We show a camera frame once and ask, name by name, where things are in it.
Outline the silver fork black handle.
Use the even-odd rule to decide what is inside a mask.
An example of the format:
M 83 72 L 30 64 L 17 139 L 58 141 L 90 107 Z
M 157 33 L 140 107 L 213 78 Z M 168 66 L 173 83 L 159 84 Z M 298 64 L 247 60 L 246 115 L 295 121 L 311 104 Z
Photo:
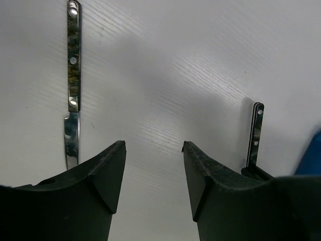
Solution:
M 247 168 L 256 166 L 258 157 L 258 148 L 261 137 L 262 122 L 263 122 L 264 104 L 256 102 L 253 106 L 249 146 L 247 154 Z

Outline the blue satin napkin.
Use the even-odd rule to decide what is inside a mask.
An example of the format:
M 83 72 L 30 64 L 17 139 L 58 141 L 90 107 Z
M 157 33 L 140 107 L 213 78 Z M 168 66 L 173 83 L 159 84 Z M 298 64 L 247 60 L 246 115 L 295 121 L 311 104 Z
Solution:
M 294 175 L 320 176 L 320 129 L 312 137 Z

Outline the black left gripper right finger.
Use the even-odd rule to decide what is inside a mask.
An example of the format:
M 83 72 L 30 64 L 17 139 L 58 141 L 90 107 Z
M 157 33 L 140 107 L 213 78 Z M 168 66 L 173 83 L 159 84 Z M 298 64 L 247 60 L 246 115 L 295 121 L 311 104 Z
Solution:
M 320 177 L 258 181 L 183 145 L 193 221 L 200 240 L 320 240 Z

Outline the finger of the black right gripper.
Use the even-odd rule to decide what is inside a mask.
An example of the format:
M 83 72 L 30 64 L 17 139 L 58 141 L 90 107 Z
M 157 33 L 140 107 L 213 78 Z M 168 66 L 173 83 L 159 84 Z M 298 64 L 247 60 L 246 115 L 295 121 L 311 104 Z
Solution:
M 241 169 L 241 174 L 251 179 L 255 179 L 257 181 L 268 181 L 273 179 L 273 176 L 266 173 L 258 166 L 247 166 Z

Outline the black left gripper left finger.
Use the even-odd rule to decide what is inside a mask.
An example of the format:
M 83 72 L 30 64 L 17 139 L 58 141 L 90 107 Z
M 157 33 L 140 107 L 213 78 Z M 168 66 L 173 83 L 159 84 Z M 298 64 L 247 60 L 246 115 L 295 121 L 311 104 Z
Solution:
M 125 141 L 37 185 L 1 187 L 1 240 L 108 240 Z

